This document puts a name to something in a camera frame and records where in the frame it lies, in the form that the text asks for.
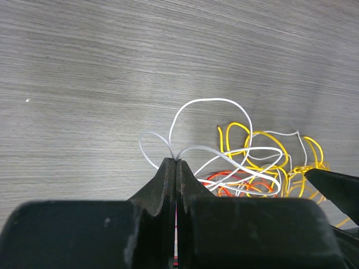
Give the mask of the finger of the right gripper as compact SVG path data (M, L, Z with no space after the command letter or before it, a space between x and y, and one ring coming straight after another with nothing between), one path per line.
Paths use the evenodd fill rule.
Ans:
M322 169L311 169L305 173L305 177L358 225L358 177Z

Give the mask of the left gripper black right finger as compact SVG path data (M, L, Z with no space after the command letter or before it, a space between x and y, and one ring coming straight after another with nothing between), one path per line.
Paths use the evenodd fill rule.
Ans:
M176 161L176 216L178 267L191 268L194 254L193 225L190 215L192 197L213 197L214 195L199 182L184 160Z

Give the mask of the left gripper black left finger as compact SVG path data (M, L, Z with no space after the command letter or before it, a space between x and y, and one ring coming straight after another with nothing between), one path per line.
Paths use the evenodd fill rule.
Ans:
M163 159L154 177L128 200L136 207L127 248L131 268L173 268L176 161Z

